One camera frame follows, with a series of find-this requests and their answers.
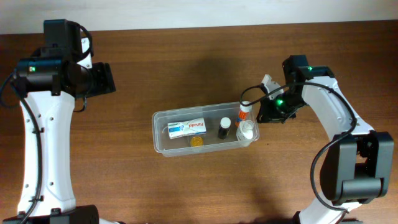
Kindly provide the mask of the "orange Redoxon tablet tube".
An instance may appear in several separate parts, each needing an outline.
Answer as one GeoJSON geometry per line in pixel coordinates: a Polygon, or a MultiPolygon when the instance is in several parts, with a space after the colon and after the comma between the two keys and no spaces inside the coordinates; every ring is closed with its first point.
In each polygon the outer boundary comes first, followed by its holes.
{"type": "Polygon", "coordinates": [[[243,101],[243,104],[240,104],[239,106],[239,113],[238,113],[238,117],[236,118],[235,121],[235,126],[238,128],[240,122],[245,121],[249,112],[252,110],[252,106],[249,105],[250,101],[243,101]]]}

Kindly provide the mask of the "white labelled bottle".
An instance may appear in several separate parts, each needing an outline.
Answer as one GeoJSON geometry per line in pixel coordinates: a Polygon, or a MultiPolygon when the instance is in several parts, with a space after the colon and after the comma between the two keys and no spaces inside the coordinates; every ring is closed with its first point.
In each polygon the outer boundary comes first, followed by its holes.
{"type": "Polygon", "coordinates": [[[239,123],[236,131],[238,141],[250,140],[253,138],[254,123],[251,120],[245,120],[239,123]]]}

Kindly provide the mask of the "dark bottle white cap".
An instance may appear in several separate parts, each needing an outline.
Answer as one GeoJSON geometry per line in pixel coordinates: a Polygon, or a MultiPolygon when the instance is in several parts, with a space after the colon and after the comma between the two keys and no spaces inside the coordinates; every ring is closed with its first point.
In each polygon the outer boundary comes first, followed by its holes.
{"type": "Polygon", "coordinates": [[[218,137],[220,139],[226,139],[228,137],[230,127],[231,120],[228,117],[222,118],[218,129],[218,137]]]}

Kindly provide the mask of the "small gold lid jar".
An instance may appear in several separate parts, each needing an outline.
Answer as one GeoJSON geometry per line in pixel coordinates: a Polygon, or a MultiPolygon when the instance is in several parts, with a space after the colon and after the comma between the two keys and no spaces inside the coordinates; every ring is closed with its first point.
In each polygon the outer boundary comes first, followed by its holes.
{"type": "Polygon", "coordinates": [[[190,146],[191,147],[200,147],[204,145],[203,138],[200,136],[194,136],[190,139],[190,146]]]}

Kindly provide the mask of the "white Panadol box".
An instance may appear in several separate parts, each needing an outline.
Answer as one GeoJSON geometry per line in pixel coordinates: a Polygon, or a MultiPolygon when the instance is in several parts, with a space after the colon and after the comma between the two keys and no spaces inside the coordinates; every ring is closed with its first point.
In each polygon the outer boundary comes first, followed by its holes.
{"type": "Polygon", "coordinates": [[[206,134],[204,118],[169,123],[167,129],[170,139],[206,134]]]}

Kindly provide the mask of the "clear plastic container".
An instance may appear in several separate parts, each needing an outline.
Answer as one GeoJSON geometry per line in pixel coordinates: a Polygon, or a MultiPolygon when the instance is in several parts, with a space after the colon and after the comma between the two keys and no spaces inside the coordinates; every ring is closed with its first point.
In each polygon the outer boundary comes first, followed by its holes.
{"type": "Polygon", "coordinates": [[[256,116],[253,110],[250,110],[246,119],[254,123],[253,137],[239,140],[236,136],[238,128],[235,125],[239,111],[240,103],[238,102],[158,111],[152,116],[154,149],[165,157],[173,157],[247,147],[259,139],[259,128],[256,116]],[[218,130],[221,119],[224,117],[229,118],[232,123],[227,138],[220,139],[218,130]],[[206,127],[206,132],[198,135],[203,141],[201,146],[192,145],[193,135],[170,138],[168,124],[197,118],[203,118],[206,127]]]}

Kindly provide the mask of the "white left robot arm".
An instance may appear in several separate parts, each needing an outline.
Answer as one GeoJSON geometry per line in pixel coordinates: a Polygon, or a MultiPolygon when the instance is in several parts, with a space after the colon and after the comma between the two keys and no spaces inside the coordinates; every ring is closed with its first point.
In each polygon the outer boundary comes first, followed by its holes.
{"type": "Polygon", "coordinates": [[[17,215],[6,223],[102,223],[94,205],[78,206],[70,175],[75,102],[112,93],[107,63],[91,61],[91,34],[66,19],[44,22],[43,47],[19,60],[7,77],[24,119],[24,181],[17,215]]]}

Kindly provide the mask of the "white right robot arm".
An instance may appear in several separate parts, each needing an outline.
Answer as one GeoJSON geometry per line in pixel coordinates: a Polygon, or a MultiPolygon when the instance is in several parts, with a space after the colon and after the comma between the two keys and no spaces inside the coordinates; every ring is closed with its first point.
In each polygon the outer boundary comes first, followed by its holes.
{"type": "Polygon", "coordinates": [[[285,85],[265,75],[258,88],[265,94],[258,123],[284,123],[309,106],[329,143],[310,167],[315,199],[289,223],[346,223],[345,216],[387,194],[394,140],[377,132],[355,112],[327,66],[309,65],[305,55],[291,55],[282,64],[285,85]]]}

